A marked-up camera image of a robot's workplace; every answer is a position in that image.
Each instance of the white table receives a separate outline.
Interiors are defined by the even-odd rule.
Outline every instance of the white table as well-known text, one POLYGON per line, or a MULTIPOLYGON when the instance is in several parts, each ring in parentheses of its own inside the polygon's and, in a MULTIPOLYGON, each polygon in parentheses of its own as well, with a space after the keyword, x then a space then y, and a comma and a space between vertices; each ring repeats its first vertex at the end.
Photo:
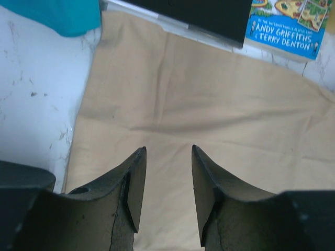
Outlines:
MULTIPOLYGON (((64 38, 0 7, 0 31, 0 159, 52 171, 55 191, 61 192, 101 30, 64 38)), ((292 69, 335 90, 334 35, 325 35, 317 60, 307 64, 247 45, 233 52, 292 69)))

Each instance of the book cover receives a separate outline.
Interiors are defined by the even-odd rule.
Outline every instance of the book cover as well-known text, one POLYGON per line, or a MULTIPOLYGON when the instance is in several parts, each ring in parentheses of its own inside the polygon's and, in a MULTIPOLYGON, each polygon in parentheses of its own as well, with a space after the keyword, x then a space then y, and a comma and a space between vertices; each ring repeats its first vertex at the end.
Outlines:
POLYGON ((296 56, 318 55, 333 0, 253 0, 245 37, 296 56))

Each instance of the blue book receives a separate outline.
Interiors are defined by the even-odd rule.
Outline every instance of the blue book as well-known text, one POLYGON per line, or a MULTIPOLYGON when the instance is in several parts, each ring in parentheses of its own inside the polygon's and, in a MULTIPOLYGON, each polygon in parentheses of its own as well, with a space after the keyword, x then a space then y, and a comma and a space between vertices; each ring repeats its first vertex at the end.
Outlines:
POLYGON ((246 43, 296 61, 315 60, 333 0, 253 0, 246 43))

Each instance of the book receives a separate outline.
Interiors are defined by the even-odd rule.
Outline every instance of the book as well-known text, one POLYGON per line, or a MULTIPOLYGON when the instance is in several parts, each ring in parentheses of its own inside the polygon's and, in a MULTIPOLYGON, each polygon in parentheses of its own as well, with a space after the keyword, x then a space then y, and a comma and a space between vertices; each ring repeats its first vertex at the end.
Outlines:
POLYGON ((252 0, 245 42, 295 61, 315 60, 333 0, 252 0))

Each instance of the teal cloth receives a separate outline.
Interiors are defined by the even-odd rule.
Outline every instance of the teal cloth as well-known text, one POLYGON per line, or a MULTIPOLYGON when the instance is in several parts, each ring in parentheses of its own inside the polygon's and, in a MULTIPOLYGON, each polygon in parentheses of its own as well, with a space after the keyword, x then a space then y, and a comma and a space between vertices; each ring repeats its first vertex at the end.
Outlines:
POLYGON ((0 5, 64 37, 81 36, 101 24, 99 0, 0 0, 0 5))

